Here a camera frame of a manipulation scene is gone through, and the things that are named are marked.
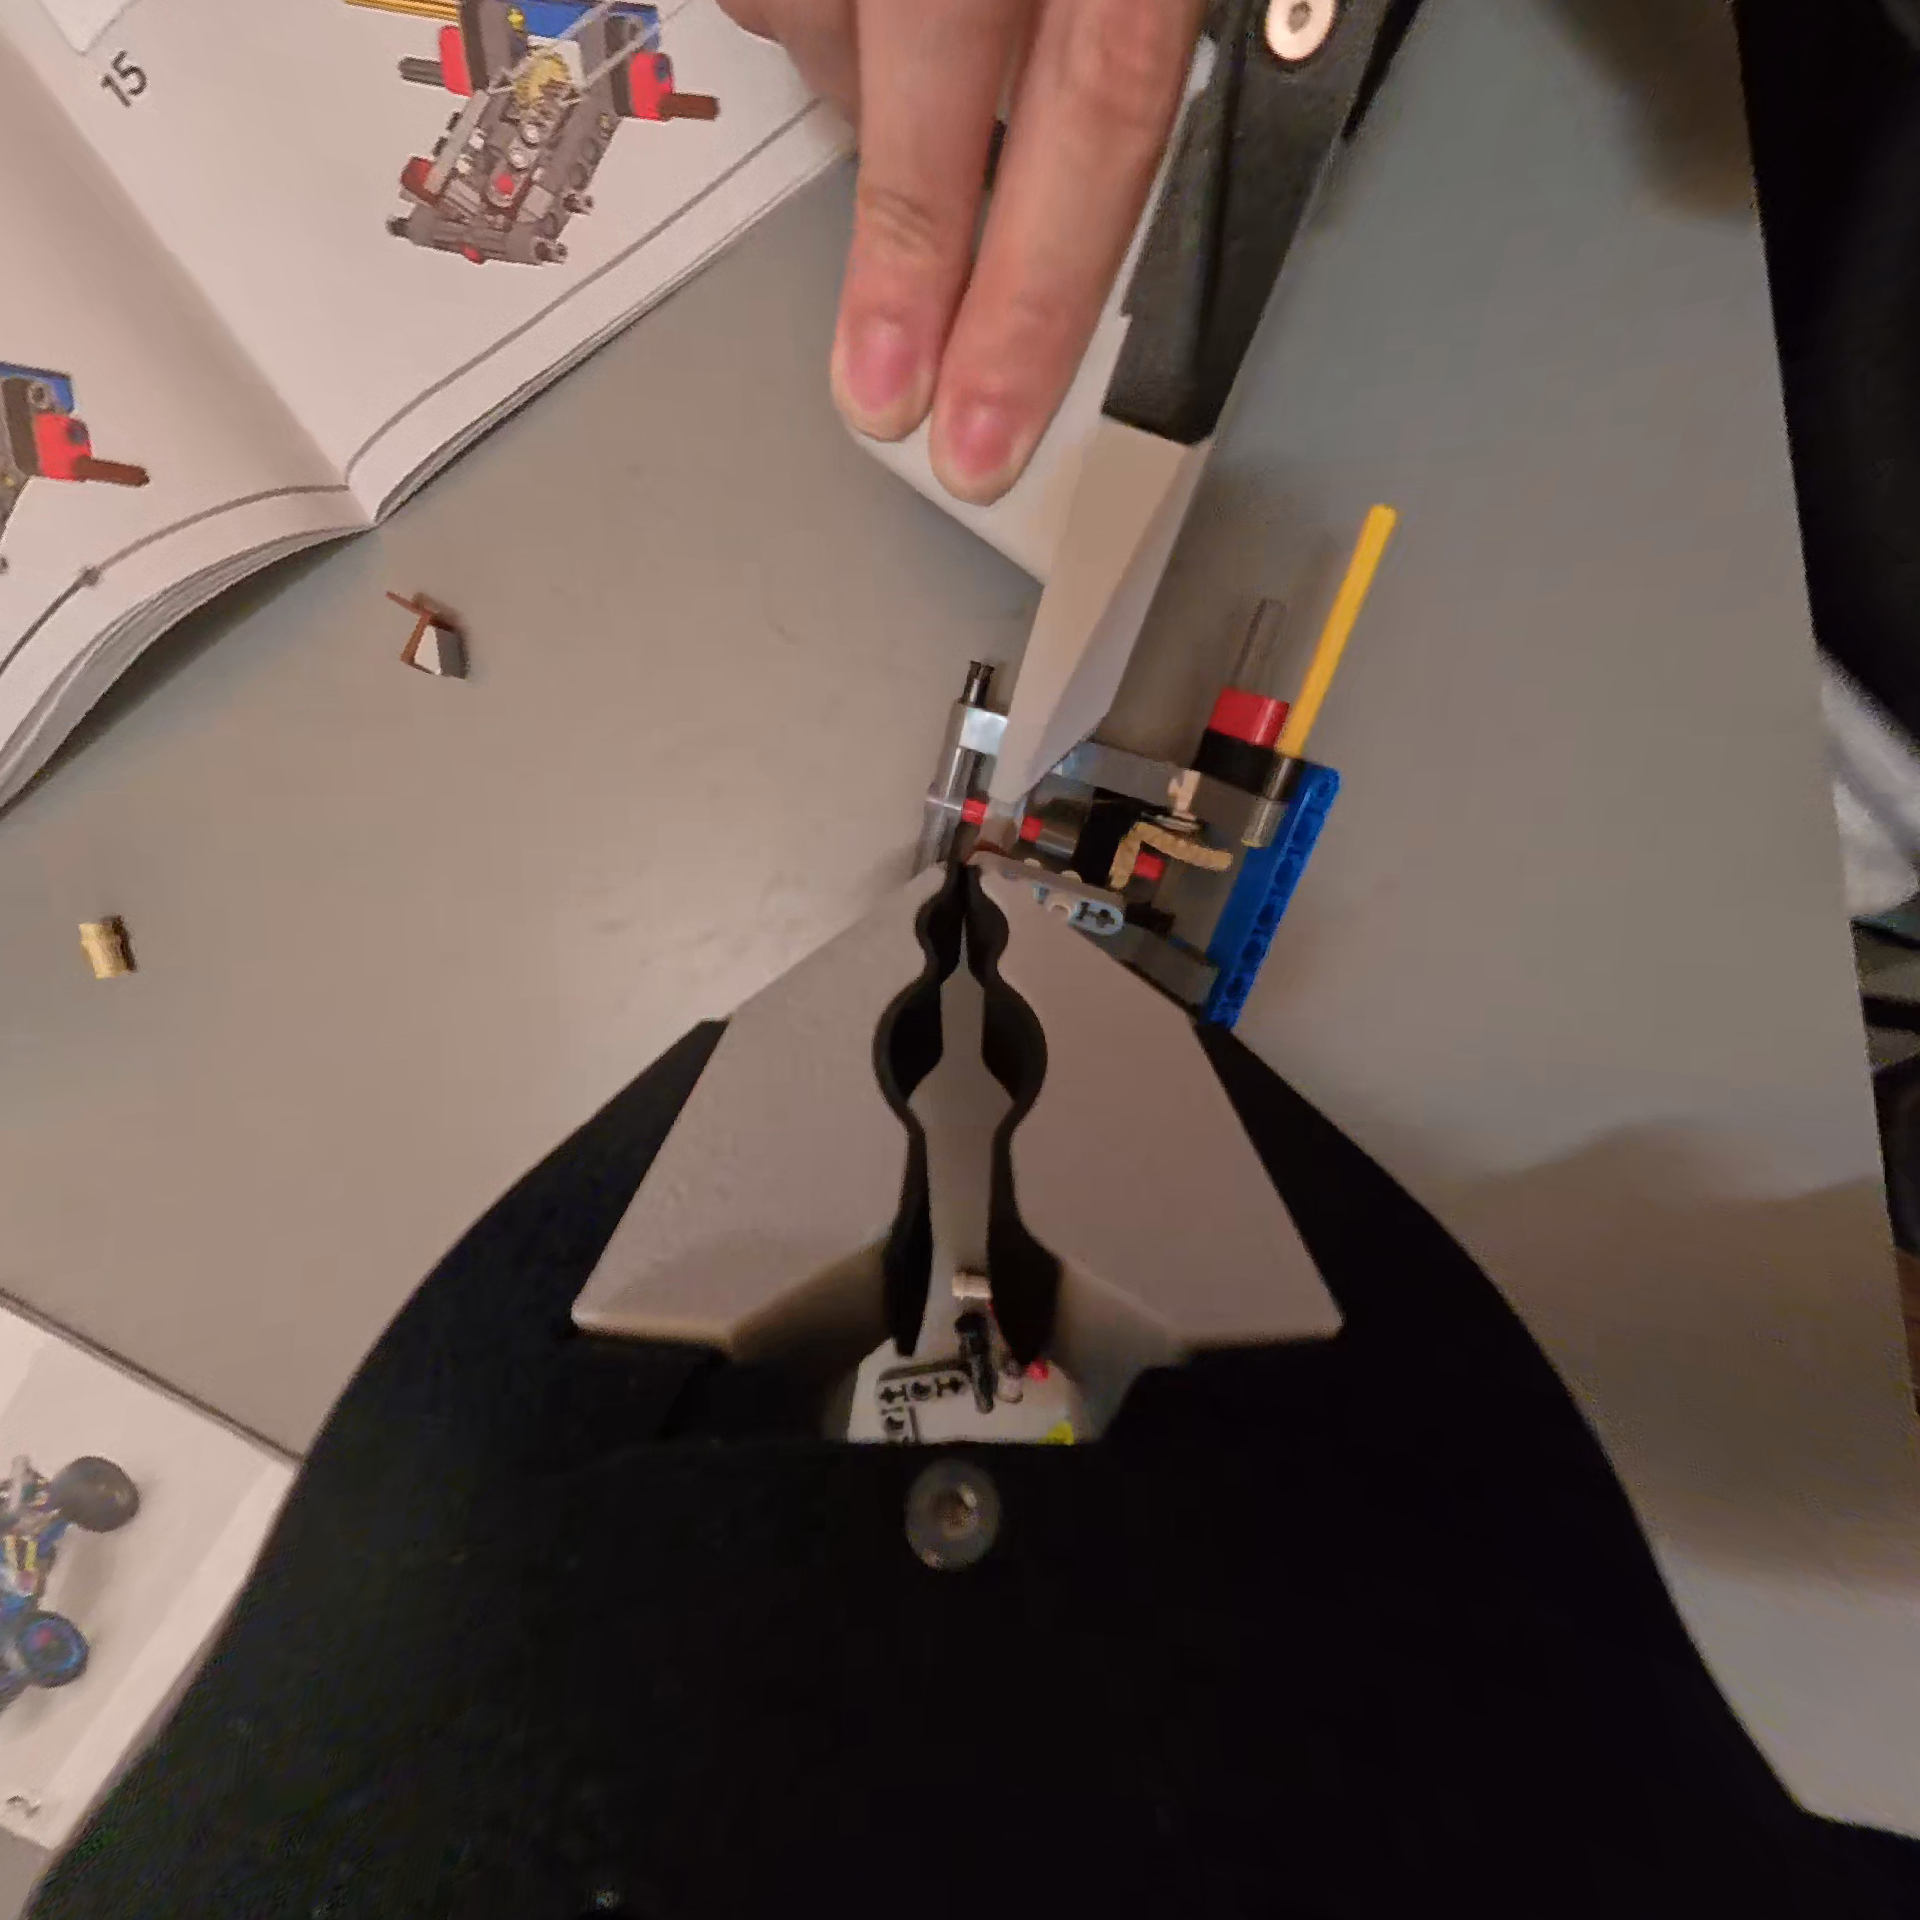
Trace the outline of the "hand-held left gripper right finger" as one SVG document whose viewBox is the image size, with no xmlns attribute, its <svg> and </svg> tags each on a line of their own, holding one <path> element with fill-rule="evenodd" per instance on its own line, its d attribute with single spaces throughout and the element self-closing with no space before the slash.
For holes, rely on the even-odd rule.
<svg viewBox="0 0 1920 1920">
<path fill-rule="evenodd" d="M 973 866 L 990 1145 L 986 1269 L 1020 1361 L 1321 1343 L 1342 1314 L 1188 1013 Z"/>
</svg>

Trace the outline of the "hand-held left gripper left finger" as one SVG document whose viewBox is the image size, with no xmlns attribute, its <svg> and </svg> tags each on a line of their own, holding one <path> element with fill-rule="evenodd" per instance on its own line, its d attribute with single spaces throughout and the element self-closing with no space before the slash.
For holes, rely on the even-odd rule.
<svg viewBox="0 0 1920 1920">
<path fill-rule="evenodd" d="M 907 1124 L 875 1068 L 883 1015 L 926 970 L 928 870 L 732 1011 L 642 1177 L 572 1324 L 723 1356 L 909 1356 L 924 1296 L 888 1307 L 883 1260 Z"/>
</svg>

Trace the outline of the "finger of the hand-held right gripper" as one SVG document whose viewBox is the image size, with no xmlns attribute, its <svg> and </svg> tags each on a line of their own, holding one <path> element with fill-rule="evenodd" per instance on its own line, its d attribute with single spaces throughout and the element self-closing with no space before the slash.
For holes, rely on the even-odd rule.
<svg viewBox="0 0 1920 1920">
<path fill-rule="evenodd" d="M 1097 420 L 1020 659 L 990 804 L 1020 804 L 1109 716 L 1212 458 Z"/>
</svg>

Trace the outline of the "partly built lego chassis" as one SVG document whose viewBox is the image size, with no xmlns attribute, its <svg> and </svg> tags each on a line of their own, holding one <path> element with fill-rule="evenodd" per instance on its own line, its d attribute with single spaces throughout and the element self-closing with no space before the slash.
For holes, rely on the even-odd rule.
<svg viewBox="0 0 1920 1920">
<path fill-rule="evenodd" d="M 1020 802 L 1014 859 L 1126 900 L 1092 944 L 1203 1028 L 1238 1026 L 1323 838 L 1340 774 L 1308 742 L 1398 524 L 1368 509 L 1310 646 L 1255 607 L 1188 755 L 1086 738 Z"/>
</svg>

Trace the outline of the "brown and grey lego bracket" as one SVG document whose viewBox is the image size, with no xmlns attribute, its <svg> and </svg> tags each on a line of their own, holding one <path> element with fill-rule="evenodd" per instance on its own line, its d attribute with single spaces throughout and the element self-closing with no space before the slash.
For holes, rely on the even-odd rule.
<svg viewBox="0 0 1920 1920">
<path fill-rule="evenodd" d="M 386 592 L 386 601 L 408 618 L 399 663 L 427 678 L 465 682 L 469 644 L 465 625 L 444 603 L 420 592 Z"/>
</svg>

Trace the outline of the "person's right hand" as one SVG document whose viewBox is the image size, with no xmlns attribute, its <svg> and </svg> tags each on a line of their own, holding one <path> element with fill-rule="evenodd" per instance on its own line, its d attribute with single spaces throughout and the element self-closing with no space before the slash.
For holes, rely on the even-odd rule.
<svg viewBox="0 0 1920 1920">
<path fill-rule="evenodd" d="M 728 2 L 856 136 L 830 396 L 926 430 L 939 486 L 994 505 L 1092 343 L 1165 157 L 1201 2 Z"/>
</svg>

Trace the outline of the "small printed white sheet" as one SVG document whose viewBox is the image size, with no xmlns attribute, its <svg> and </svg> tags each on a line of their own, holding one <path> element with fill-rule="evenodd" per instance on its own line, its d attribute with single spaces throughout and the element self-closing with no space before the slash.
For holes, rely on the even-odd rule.
<svg viewBox="0 0 1920 1920">
<path fill-rule="evenodd" d="M 853 1444 L 950 1448 L 1077 1446 L 1094 1439 L 1078 1386 L 1046 1363 L 996 1360 L 994 1399 L 984 1405 L 962 1354 L 902 1360 L 883 1346 L 858 1367 L 843 1437 Z"/>
</svg>

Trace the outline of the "person's black clothing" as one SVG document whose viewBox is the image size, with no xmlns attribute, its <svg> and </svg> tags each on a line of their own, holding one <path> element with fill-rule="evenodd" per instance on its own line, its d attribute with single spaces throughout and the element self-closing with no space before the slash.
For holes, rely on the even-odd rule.
<svg viewBox="0 0 1920 1920">
<path fill-rule="evenodd" d="M 1916 4 L 1734 14 L 1816 640 L 1914 735 Z"/>
</svg>

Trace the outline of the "closed instruction booklet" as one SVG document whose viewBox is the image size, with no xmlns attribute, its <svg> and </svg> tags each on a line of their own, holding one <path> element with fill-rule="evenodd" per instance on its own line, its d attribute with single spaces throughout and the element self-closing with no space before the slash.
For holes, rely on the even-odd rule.
<svg viewBox="0 0 1920 1920">
<path fill-rule="evenodd" d="M 62 1851 L 226 1623 L 297 1457 L 4 1299 L 2 1823 Z"/>
</svg>

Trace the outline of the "white fuzzy cloth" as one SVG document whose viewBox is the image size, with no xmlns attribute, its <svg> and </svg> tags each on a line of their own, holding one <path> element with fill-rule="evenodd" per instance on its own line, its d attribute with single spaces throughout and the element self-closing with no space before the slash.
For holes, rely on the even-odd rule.
<svg viewBox="0 0 1920 1920">
<path fill-rule="evenodd" d="M 1871 923 L 1918 896 L 1918 748 L 1837 659 L 1816 657 L 1843 900 L 1850 923 Z"/>
</svg>

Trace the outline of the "open instruction booklet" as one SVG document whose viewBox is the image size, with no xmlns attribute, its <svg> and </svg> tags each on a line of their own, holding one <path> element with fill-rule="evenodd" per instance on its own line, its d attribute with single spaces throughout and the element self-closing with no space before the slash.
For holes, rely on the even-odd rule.
<svg viewBox="0 0 1920 1920">
<path fill-rule="evenodd" d="M 847 155 L 715 4 L 7 2 L 2 797 Z"/>
</svg>

